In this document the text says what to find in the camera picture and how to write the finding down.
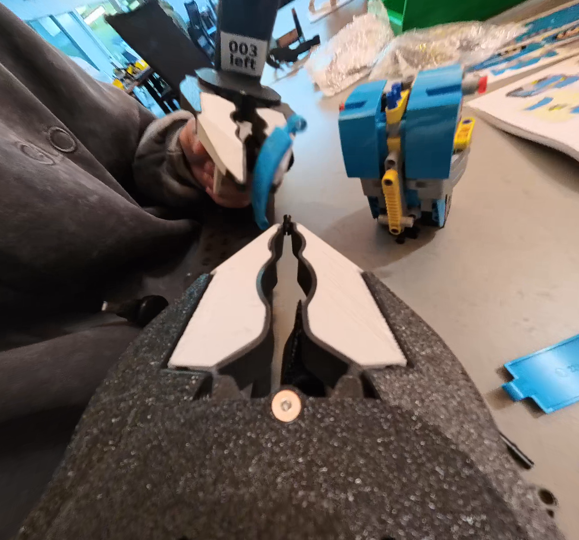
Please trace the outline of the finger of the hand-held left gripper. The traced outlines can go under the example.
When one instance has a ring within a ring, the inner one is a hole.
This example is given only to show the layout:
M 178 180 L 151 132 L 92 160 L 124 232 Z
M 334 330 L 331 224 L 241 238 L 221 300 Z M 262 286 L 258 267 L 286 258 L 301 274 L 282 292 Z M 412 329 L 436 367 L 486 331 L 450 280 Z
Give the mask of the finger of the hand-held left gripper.
M 275 128 L 286 125 L 286 116 L 272 108 L 251 107 L 248 109 L 248 122 L 251 127 L 248 134 L 248 152 L 259 152 Z
M 197 135 L 214 164 L 213 192 L 219 197 L 247 188 L 250 171 L 246 140 L 249 122 L 236 120 L 235 102 L 202 90 L 196 115 Z

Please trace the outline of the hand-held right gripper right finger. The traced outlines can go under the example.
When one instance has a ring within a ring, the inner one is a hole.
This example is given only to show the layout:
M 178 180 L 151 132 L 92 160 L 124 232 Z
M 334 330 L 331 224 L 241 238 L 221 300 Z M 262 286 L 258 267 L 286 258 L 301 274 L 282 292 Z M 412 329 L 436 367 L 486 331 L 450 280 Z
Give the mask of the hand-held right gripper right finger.
M 407 358 L 363 269 L 303 225 L 291 225 L 298 283 L 305 294 L 302 361 L 324 385 L 348 371 L 404 368 Z

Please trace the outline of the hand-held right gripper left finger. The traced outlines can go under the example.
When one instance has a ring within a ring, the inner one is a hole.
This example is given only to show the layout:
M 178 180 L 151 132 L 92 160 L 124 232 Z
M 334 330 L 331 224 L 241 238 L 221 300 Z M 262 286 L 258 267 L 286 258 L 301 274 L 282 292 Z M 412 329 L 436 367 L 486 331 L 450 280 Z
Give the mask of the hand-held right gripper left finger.
M 271 387 L 272 300 L 284 237 L 274 225 L 213 269 L 169 369 L 230 376 L 238 388 Z

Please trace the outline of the narrow blue curved arc piece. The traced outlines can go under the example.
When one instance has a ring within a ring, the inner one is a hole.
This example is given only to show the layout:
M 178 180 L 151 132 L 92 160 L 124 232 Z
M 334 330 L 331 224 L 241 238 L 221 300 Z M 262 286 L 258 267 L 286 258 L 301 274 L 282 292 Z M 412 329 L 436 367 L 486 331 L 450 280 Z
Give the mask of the narrow blue curved arc piece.
M 293 114 L 284 126 L 276 126 L 264 140 L 253 169 L 251 206 L 257 227 L 266 231 L 270 223 L 266 216 L 271 190 L 279 185 L 289 168 L 295 136 L 307 128 L 307 121 Z

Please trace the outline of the blue yellow toy brick model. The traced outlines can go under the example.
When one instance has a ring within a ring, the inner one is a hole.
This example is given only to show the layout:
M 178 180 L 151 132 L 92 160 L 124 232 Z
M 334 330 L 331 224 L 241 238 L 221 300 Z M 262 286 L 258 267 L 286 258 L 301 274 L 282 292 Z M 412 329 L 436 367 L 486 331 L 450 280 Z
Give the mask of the blue yellow toy brick model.
M 346 174 L 360 180 L 373 219 L 397 243 L 415 239 L 419 225 L 445 227 L 475 124 L 462 115 L 464 98 L 487 85 L 454 64 L 367 82 L 340 106 Z

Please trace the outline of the thin black axle rod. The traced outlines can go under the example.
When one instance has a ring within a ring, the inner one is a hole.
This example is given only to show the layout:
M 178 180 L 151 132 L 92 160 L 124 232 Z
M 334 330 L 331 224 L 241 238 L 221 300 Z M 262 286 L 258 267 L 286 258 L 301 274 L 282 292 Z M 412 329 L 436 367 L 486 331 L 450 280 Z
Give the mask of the thin black axle rod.
M 535 466 L 534 461 L 526 453 L 524 453 L 514 441 L 512 441 L 510 438 L 508 438 L 501 431 L 499 431 L 498 434 L 500 435 L 500 439 L 503 442 L 503 444 L 505 445 L 505 447 L 507 448 L 507 451 L 510 454 L 510 456 L 512 457 L 512 459 L 521 468 L 523 468 L 525 470 L 531 470 L 534 468 L 534 466 Z

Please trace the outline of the person's left forearm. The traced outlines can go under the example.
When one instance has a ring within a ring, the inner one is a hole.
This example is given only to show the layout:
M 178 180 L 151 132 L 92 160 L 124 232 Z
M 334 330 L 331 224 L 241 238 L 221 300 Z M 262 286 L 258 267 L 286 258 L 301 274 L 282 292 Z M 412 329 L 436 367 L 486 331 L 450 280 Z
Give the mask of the person's left forearm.
M 141 137 L 133 175 L 139 191 L 154 203 L 185 207 L 206 193 L 193 178 L 179 144 L 179 133 L 191 118 L 195 116 L 190 112 L 175 112 L 152 122 Z

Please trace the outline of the grey desk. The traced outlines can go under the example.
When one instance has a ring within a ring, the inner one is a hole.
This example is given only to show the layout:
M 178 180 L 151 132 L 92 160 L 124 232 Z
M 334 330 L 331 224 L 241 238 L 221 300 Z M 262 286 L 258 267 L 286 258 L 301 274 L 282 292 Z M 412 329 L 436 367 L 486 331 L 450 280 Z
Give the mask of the grey desk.
M 561 532 L 578 539 L 578 404 L 542 414 L 501 389 L 504 363 L 578 334 L 578 163 L 477 118 L 445 228 L 399 245 L 344 171 L 337 114 L 349 91 L 325 98 L 303 69 L 268 69 L 264 81 L 308 121 L 276 220 L 291 215 L 435 329 L 534 461 L 524 475 L 556 498 Z

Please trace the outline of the person's left hand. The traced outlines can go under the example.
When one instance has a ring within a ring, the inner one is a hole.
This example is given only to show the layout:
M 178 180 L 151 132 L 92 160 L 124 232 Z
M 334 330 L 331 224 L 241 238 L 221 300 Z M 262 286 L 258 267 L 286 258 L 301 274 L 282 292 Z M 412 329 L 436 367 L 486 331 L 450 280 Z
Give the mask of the person's left hand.
M 215 164 L 198 139 L 195 118 L 188 120 L 181 129 L 179 144 L 193 178 L 216 204 L 229 209 L 243 209 L 250 205 L 249 192 L 238 190 L 235 185 L 226 183 L 219 192 L 214 191 Z

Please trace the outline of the black flat board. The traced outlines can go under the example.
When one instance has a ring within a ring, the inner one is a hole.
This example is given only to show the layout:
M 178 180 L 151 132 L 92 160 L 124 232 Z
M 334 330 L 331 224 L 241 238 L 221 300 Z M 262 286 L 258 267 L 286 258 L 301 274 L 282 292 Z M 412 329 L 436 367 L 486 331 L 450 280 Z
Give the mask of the black flat board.
M 153 71 L 179 92 L 186 76 L 212 63 L 157 0 L 150 0 L 137 9 L 107 15 L 105 21 L 143 58 Z

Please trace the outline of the blue curved panel piece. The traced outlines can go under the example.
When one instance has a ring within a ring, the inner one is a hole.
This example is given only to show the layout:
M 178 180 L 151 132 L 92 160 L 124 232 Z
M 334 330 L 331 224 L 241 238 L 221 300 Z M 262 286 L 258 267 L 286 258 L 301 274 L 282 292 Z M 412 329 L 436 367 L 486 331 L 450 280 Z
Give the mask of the blue curved panel piece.
M 502 385 L 513 401 L 532 400 L 554 413 L 578 402 L 578 335 L 504 364 L 510 381 Z

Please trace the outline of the white instruction booklet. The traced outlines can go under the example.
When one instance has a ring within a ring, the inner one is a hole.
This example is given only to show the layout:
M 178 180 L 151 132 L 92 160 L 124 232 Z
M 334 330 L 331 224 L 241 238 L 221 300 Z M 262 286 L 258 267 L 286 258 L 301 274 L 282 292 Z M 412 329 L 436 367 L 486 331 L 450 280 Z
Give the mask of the white instruction booklet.
M 494 127 L 578 160 L 578 57 L 486 93 L 468 105 Z

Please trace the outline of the printed paper sheet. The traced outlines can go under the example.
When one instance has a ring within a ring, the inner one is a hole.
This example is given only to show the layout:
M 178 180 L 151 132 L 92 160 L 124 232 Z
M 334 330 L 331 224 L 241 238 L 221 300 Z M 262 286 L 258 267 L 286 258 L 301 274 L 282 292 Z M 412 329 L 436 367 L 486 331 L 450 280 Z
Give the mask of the printed paper sheet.
M 469 73 L 490 82 L 506 80 L 519 72 L 541 68 L 578 53 L 578 2 L 561 5 L 524 23 L 513 43 L 471 66 Z

